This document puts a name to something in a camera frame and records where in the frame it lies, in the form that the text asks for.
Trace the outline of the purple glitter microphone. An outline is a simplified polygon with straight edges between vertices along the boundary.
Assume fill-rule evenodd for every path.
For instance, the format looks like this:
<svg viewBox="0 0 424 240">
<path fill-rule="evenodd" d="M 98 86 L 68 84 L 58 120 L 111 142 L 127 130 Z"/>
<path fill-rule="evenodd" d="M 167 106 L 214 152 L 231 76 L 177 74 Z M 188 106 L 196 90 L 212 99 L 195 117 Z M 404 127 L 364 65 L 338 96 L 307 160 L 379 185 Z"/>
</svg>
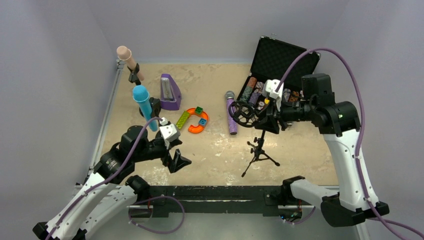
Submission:
<svg viewBox="0 0 424 240">
<path fill-rule="evenodd" d="M 229 90 L 224 95 L 226 100 L 226 113 L 228 119 L 228 130 L 230 135 L 236 135 L 238 133 L 237 123 L 233 120 L 230 115 L 230 106 L 234 102 L 235 94 L 233 91 Z"/>
</svg>

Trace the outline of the pink microphone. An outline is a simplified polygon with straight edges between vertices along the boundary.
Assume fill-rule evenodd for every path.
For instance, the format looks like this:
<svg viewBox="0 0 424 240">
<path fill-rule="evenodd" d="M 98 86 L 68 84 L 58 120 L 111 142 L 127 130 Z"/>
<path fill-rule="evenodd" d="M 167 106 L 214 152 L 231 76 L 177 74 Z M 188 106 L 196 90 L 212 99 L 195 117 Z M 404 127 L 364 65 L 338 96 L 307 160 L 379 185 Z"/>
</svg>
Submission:
<svg viewBox="0 0 424 240">
<path fill-rule="evenodd" d="M 116 49 L 116 54 L 117 54 L 117 57 L 121 61 L 124 61 L 126 63 L 127 67 L 133 73 L 136 73 L 136 75 L 137 75 L 137 77 L 140 81 L 143 81 L 145 79 L 141 70 L 140 70 L 140 66 L 138 65 L 138 63 L 133 58 L 132 51 L 128 47 L 126 47 L 124 45 L 119 46 Z"/>
</svg>

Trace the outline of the blue microphone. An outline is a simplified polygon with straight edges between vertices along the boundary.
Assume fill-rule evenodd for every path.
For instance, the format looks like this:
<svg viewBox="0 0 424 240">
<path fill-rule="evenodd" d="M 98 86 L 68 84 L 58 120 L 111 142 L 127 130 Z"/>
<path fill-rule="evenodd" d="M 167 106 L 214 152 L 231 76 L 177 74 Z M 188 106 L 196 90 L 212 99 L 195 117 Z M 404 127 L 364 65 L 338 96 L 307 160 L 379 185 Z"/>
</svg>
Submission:
<svg viewBox="0 0 424 240">
<path fill-rule="evenodd" d="M 148 90 L 143 85 L 136 85 L 132 90 L 132 97 L 138 104 L 146 121 L 149 121 L 152 118 L 153 109 Z"/>
</svg>

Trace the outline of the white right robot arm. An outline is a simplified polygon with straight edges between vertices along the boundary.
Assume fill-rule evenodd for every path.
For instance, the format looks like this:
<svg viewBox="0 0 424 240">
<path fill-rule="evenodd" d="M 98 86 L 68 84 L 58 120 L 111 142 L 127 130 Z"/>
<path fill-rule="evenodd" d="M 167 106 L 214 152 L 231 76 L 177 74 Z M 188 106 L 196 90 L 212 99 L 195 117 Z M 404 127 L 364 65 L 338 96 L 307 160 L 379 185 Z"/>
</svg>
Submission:
<svg viewBox="0 0 424 240">
<path fill-rule="evenodd" d="M 262 95 L 269 105 L 261 112 L 260 126 L 271 132 L 286 128 L 288 122 L 311 122 L 326 142 L 338 179 L 337 191 L 313 184 L 303 176 L 282 182 L 272 196 L 282 205 L 299 200 L 319 209 L 332 227 L 349 227 L 367 219 L 387 215 L 390 208 L 379 200 L 370 182 L 358 140 L 361 123 L 356 107 L 349 101 L 336 102 L 328 74 L 301 78 L 304 100 L 287 102 L 278 89 L 278 79 L 264 83 Z"/>
</svg>

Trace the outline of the black shock mount tripod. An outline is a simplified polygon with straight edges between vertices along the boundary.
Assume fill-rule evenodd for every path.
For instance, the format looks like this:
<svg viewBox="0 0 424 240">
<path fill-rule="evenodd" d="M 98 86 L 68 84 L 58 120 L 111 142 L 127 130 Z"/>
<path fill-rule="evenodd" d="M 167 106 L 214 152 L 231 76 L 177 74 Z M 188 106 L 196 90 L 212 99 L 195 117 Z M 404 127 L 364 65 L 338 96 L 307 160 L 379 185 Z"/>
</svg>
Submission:
<svg viewBox="0 0 424 240">
<path fill-rule="evenodd" d="M 236 100 L 231 104 L 229 113 L 237 126 L 243 128 L 245 133 L 250 133 L 250 138 L 246 139 L 246 145 L 249 147 L 251 159 L 241 173 L 241 177 L 245 178 L 249 169 L 255 163 L 270 161 L 274 166 L 280 167 L 281 164 L 264 149 L 268 131 L 257 129 L 259 119 L 265 117 L 261 114 L 261 111 L 255 109 L 250 103 Z"/>
</svg>

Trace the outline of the black mic stand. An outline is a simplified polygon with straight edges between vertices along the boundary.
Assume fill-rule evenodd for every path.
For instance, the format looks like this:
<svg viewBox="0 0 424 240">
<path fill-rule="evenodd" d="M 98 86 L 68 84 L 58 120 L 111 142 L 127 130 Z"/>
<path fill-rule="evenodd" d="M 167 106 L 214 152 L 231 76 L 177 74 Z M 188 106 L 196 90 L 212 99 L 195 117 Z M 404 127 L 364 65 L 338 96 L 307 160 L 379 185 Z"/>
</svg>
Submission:
<svg viewBox="0 0 424 240">
<path fill-rule="evenodd" d="M 162 110 L 160 99 L 154 98 L 154 97 L 150 97 L 149 98 L 149 103 L 150 103 L 150 107 L 151 107 L 151 113 L 150 113 L 150 117 L 148 119 L 150 120 L 152 118 L 159 118 L 160 117 L 161 110 Z M 152 120 L 149 123 L 149 128 L 153 132 L 156 132 L 159 129 L 159 127 L 158 127 L 158 121 L 157 120 Z"/>
<path fill-rule="evenodd" d="M 141 80 L 137 76 L 137 74 L 140 72 L 140 66 L 138 63 L 136 63 L 134 70 L 131 70 L 130 67 L 127 67 L 130 71 L 130 76 L 128 77 L 128 81 L 132 84 L 135 84 L 136 86 L 141 85 Z"/>
</svg>

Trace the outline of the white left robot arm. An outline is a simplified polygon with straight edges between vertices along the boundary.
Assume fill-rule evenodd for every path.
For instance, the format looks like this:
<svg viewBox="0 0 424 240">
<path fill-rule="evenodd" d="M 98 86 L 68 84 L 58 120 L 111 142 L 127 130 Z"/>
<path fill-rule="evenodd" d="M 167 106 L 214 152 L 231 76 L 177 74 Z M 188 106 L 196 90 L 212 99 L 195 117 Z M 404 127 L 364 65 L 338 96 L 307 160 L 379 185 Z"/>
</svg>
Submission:
<svg viewBox="0 0 424 240">
<path fill-rule="evenodd" d="M 138 162 L 159 159 L 170 173 L 190 165 L 179 149 L 180 131 L 167 122 L 159 126 L 154 139 L 148 139 L 141 125 L 127 129 L 119 142 L 101 156 L 81 189 L 53 219 L 38 222 L 32 229 L 39 240 L 89 240 L 94 233 L 127 206 L 151 199 L 150 185 L 134 175 Z"/>
</svg>

